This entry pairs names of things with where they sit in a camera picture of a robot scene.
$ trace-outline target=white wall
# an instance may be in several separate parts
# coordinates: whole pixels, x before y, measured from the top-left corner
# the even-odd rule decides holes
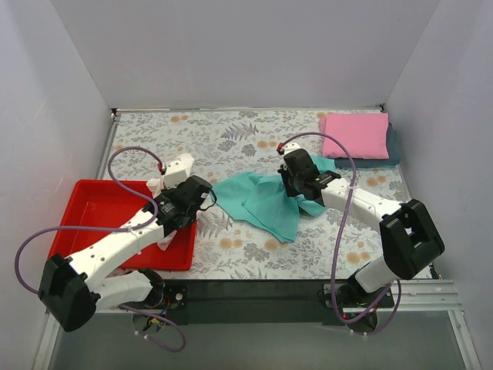
[[[0,0],[0,368],[31,368],[44,306],[16,281],[14,254],[59,223],[74,183],[94,177],[110,111],[49,0]],[[38,287],[54,235],[22,257]]]
[[[484,369],[493,368],[493,2],[441,0],[388,100],[411,195],[445,242]]]
[[[374,106],[438,0],[52,0],[110,107]]]

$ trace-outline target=red box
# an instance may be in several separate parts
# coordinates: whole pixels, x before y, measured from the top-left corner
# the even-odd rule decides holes
[[[151,197],[144,181],[122,181],[129,188]],[[130,219],[146,200],[132,195],[112,180],[80,180],[75,184],[60,225],[119,227]],[[192,266],[196,222],[176,233],[165,251],[157,244],[144,248],[121,268],[148,267],[153,270],[185,271]],[[78,252],[109,233],[99,231],[61,230],[56,233],[48,257],[63,257]]]

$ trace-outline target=turquoise fabric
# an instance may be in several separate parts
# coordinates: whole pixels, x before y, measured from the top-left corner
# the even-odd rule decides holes
[[[320,172],[335,171],[334,160],[311,156]],[[243,220],[269,231],[281,243],[294,241],[300,222],[300,209],[318,216],[325,207],[304,199],[289,198],[280,175],[239,173],[214,186],[217,204],[234,220]]]

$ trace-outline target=folded pink cloth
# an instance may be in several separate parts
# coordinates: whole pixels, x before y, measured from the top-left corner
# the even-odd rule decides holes
[[[388,114],[329,113],[320,120],[320,131],[343,144],[353,158],[387,160]],[[323,155],[328,158],[347,158],[332,140],[324,139]]]

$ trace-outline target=floral tablecloth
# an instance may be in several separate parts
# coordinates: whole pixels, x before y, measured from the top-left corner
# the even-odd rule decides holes
[[[163,161],[189,152],[196,160],[193,174],[212,184],[243,171],[275,174],[281,163],[275,150],[277,144],[295,133],[317,131],[319,118],[326,114],[327,111],[320,110],[123,113],[111,152],[139,145],[152,150]],[[297,142],[309,152],[321,154],[322,138],[307,136]],[[123,153],[114,163],[114,172],[126,180],[148,180],[157,175],[153,159],[137,152]],[[350,178],[349,170],[339,172]],[[382,197],[408,199],[397,168],[359,170],[357,186]],[[236,222],[215,206],[200,213],[190,270],[161,271],[161,275],[194,279],[327,278],[341,215],[338,210],[328,210],[315,218],[302,215],[297,239],[281,244],[266,231]],[[348,278],[381,253],[378,233],[349,217],[337,277]],[[429,269],[418,277],[430,278]]]

